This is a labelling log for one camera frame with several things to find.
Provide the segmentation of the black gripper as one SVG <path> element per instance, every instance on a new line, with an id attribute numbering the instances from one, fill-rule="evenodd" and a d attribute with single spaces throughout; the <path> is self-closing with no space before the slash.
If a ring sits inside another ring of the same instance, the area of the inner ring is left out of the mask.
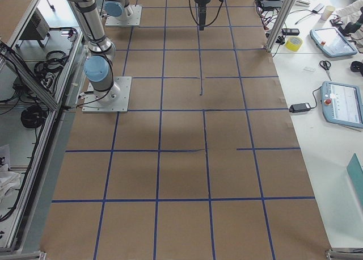
<path id="1" fill-rule="evenodd" d="M 211 0 L 194 0 L 198 4 L 199 30 L 203 31 L 206 25 L 206 5 Z"/>

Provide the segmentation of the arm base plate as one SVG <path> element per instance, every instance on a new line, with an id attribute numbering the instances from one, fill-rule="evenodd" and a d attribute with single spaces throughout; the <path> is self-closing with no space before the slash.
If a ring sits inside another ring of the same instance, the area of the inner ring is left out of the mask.
<path id="1" fill-rule="evenodd" d="M 86 95 L 86 105 L 82 106 L 84 113 L 111 113 L 128 111 L 130 90 L 132 85 L 132 77 L 114 77 L 113 87 L 110 92 L 100 101 L 104 93 L 95 91 L 90 95 Z"/>
<path id="2" fill-rule="evenodd" d="M 107 13 L 106 27 L 133 27 L 139 26 L 141 21 L 142 6 L 128 5 L 123 7 L 119 3 L 107 3 L 105 6 Z"/>

